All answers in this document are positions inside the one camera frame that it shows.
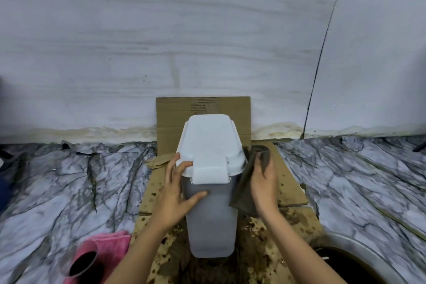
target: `marble floor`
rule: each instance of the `marble floor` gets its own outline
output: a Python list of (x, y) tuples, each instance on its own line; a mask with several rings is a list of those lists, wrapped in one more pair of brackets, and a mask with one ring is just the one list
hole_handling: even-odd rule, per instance
[[(426, 136), (277, 143), (329, 231), (426, 283)], [(155, 155), (150, 144), (7, 145), (14, 197), (0, 216), (0, 284), (61, 283), (58, 261), (96, 233), (133, 230)]]

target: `pink towel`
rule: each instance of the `pink towel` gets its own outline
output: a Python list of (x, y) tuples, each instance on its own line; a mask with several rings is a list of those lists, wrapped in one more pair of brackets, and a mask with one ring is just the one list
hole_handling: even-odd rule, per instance
[[(99, 259), (104, 264), (104, 277), (101, 283), (106, 281), (108, 276), (117, 267), (120, 261), (124, 258), (129, 249), (131, 235), (127, 231), (119, 231), (113, 234), (98, 234), (87, 238), (77, 249), (73, 262), (84, 253), (92, 250), (92, 245), (87, 241), (94, 241), (98, 245)], [(65, 278), (63, 284), (77, 284), (74, 278)]]

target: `person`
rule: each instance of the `person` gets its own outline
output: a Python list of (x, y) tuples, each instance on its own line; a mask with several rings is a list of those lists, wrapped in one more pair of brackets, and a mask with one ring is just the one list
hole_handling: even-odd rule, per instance
[[(181, 199), (181, 174), (192, 162), (176, 168), (176, 153), (166, 168), (163, 190), (157, 197), (152, 216), (124, 259), (105, 284), (146, 283), (154, 256), (167, 231), (175, 226), (200, 200), (206, 191)], [(273, 160), (262, 173), (257, 156), (250, 181), (253, 200), (262, 221), (298, 284), (345, 284), (346, 282), (291, 228), (278, 210), (276, 193), (278, 176)]]

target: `forearm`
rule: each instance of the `forearm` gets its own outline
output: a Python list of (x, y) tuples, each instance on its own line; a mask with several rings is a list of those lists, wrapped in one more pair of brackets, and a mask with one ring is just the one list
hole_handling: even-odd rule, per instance
[(264, 218), (266, 227), (298, 284), (346, 282), (291, 228), (278, 210)]
[(145, 284), (165, 232), (147, 224), (105, 284)]

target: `white lid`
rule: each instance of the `white lid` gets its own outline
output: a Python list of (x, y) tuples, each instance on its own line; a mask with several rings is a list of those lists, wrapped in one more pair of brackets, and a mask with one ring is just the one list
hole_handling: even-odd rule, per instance
[(227, 115), (194, 115), (185, 123), (176, 162), (193, 161), (183, 176), (192, 184), (226, 184), (246, 162), (234, 122)]

